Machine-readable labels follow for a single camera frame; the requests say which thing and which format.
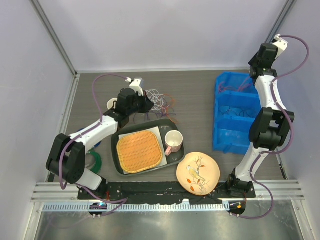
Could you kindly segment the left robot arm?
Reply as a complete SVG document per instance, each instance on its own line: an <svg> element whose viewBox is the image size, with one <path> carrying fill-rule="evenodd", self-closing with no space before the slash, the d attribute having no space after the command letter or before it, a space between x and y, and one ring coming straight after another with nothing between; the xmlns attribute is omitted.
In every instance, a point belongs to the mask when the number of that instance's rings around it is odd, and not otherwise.
<svg viewBox="0 0 320 240"><path fill-rule="evenodd" d="M128 124L135 113L145 114L154 107L147 97L130 88L118 94L115 107L105 112L98 121L81 131L66 135L60 133L53 141L46 169L68 184L77 184L89 189L93 198L100 200L107 192L107 181L85 167L85 156L97 143L115 134Z"/></svg>

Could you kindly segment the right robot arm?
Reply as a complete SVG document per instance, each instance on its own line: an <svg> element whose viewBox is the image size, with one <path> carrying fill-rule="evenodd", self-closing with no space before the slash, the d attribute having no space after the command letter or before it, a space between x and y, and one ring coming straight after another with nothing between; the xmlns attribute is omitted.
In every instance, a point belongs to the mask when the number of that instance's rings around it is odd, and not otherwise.
<svg viewBox="0 0 320 240"><path fill-rule="evenodd" d="M259 51L249 61L250 77L258 92L261 110L249 130L249 149L241 163L228 176L226 193L241 198L253 190L256 171L263 160L281 147L295 119L293 112L283 105L275 78L277 71L272 68L275 60L287 49L283 39L261 44Z"/></svg>

